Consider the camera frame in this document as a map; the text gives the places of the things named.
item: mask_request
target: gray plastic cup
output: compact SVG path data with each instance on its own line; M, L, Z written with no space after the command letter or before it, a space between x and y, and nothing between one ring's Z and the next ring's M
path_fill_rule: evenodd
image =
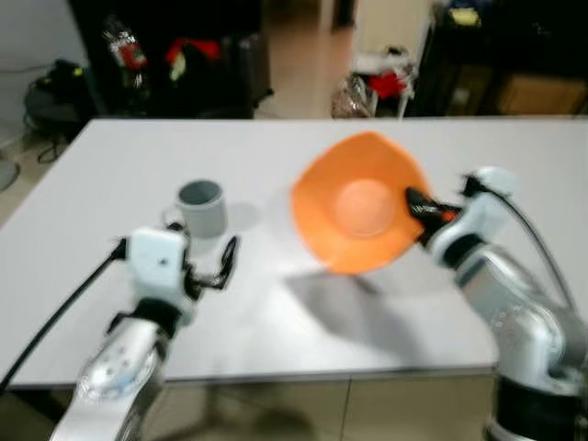
M220 236L227 229L224 195L216 182L188 182L177 193L176 205L192 237L209 239Z

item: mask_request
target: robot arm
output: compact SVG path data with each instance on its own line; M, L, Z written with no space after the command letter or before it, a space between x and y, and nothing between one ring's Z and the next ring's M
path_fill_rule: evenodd
M143 417L164 384L162 365L176 328L191 323L202 289L224 288L237 244L233 237L217 276L197 276L182 232L141 228L132 234L126 258L137 307L110 324L51 441L140 439Z
M514 182L496 169L469 179ZM457 209L408 189L412 215L424 225L421 243L455 281L472 309L488 324L499 348L491 440L576 439L588 354L584 323L574 311L547 297L539 284L498 246L486 242L501 223L498 201L487 193L469 196Z

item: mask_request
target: tabletop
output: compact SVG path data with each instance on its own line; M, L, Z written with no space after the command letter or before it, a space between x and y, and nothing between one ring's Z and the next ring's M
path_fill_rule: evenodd
M230 234L243 241L230 286L209 292L180 329L170 380L267 379L487 368L492 336L415 246L359 277L334 276L305 249L288 190L318 154L362 130L399 142L435 194L460 202L461 175L483 165L516 173L514 201L544 235L588 317L588 123L565 119L91 122L0 230L0 372L89 275L117 238L158 225L186 181L219 182L227 235L195 241L212 269ZM514 220L496 237L554 291ZM128 270L114 264L56 324L16 386L74 383L111 318L133 306Z

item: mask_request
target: orange plastic bowl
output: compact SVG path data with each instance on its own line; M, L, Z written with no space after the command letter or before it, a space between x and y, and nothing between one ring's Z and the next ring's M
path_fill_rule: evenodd
M337 143L290 192L300 235L339 274L357 274L402 255L422 231L411 217L407 187L430 194L414 158L375 132Z

